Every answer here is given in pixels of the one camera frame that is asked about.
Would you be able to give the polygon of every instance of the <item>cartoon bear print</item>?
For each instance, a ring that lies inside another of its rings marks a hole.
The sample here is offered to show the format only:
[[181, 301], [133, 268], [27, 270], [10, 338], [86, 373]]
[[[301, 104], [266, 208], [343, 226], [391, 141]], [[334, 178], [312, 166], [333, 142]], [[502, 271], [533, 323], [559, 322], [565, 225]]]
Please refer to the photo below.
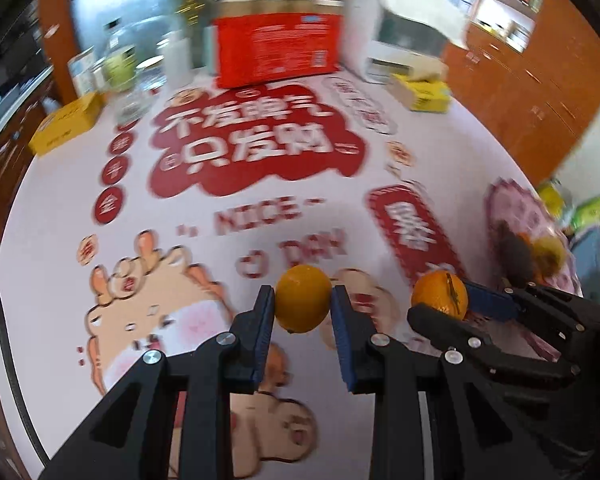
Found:
[[[271, 343], [264, 378], [251, 395], [231, 395], [231, 440], [234, 477], [255, 475], [263, 461], [298, 462], [316, 447], [314, 414], [297, 400], [279, 399], [278, 388], [290, 382], [288, 359], [280, 346]], [[180, 430], [171, 444], [170, 478], [177, 478]]]
[[222, 285], [191, 263], [187, 248], [163, 256], [156, 244], [154, 232], [144, 231], [136, 237], [138, 256], [121, 259], [110, 277], [103, 266], [91, 272], [96, 306], [85, 318], [87, 348], [91, 379], [103, 395], [145, 351], [195, 350], [234, 318]]
[[[340, 269], [331, 278], [331, 284], [345, 286], [353, 309], [368, 314], [378, 332], [394, 335], [395, 326], [402, 319], [400, 307], [392, 294], [379, 286], [372, 276], [359, 269]], [[325, 345], [335, 350], [330, 314], [318, 330]]]

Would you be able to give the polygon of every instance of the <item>bottle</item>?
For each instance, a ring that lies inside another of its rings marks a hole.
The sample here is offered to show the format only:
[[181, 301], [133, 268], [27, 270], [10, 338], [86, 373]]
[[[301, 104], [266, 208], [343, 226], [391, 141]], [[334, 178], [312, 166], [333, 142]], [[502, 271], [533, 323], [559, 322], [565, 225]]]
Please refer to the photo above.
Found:
[[113, 20], [105, 26], [107, 46], [104, 53], [104, 68], [113, 89], [125, 89], [132, 85], [136, 73], [136, 47], [132, 33], [120, 27], [120, 19]]
[[181, 30], [165, 34], [158, 44], [158, 54], [162, 56], [162, 68], [171, 90], [192, 83], [190, 42]]

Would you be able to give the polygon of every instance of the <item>black cable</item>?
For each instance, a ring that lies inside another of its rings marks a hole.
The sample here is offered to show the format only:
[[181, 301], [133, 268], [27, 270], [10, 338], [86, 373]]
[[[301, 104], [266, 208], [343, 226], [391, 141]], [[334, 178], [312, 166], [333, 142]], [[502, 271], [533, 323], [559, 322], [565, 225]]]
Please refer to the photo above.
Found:
[[4, 319], [4, 310], [2, 309], [2, 301], [0, 300], [0, 350], [2, 353], [2, 360], [4, 362], [4, 369], [7, 373], [7, 379], [9, 380], [9, 386], [11, 388], [11, 394], [13, 400], [16, 403], [20, 420], [24, 426], [24, 430], [27, 432], [27, 436], [31, 441], [33, 449], [36, 450], [38, 458], [42, 465], [46, 467], [49, 464], [49, 456], [46, 454], [45, 448], [40, 442], [40, 438], [36, 433], [29, 412], [22, 396], [22, 390], [20, 389], [20, 383], [16, 375], [16, 367], [13, 364], [13, 355], [11, 354], [11, 346], [9, 345], [9, 334], [7, 332], [7, 323]]

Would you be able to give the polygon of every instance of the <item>blue gripper pad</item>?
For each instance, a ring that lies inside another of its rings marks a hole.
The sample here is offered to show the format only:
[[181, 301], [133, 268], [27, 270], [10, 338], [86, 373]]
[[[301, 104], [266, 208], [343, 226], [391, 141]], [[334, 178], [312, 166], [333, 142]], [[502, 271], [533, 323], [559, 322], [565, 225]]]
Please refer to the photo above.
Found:
[[368, 351], [376, 329], [367, 314], [353, 310], [343, 285], [331, 289], [331, 323], [347, 390], [354, 394], [374, 393], [384, 374], [378, 355]]
[[509, 294], [463, 281], [469, 296], [469, 310], [502, 322], [518, 318], [519, 307]]
[[273, 330], [273, 317], [275, 313], [276, 293], [272, 287], [260, 288], [256, 303], [253, 306], [254, 314], [259, 317], [260, 325], [253, 346], [253, 381], [254, 389], [264, 378], [264, 368], [267, 364], [269, 354], [269, 343], [271, 342], [271, 331]]

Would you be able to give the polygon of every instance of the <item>yellow object on floor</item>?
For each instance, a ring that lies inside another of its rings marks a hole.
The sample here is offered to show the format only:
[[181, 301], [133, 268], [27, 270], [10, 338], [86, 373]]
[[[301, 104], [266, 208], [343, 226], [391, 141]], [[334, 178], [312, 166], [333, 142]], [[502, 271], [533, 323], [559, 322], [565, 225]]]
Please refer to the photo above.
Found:
[[31, 151], [44, 155], [68, 140], [91, 130], [102, 110], [100, 94], [91, 92], [48, 115], [29, 141]]
[[331, 280], [317, 267], [291, 267], [276, 285], [276, 319], [290, 333], [304, 333], [329, 313]]
[[411, 306], [425, 303], [456, 319], [464, 319], [469, 295], [460, 278], [446, 270], [421, 276], [411, 293]]
[[407, 76], [392, 74], [386, 88], [409, 110], [445, 114], [451, 92], [444, 81], [410, 81]]

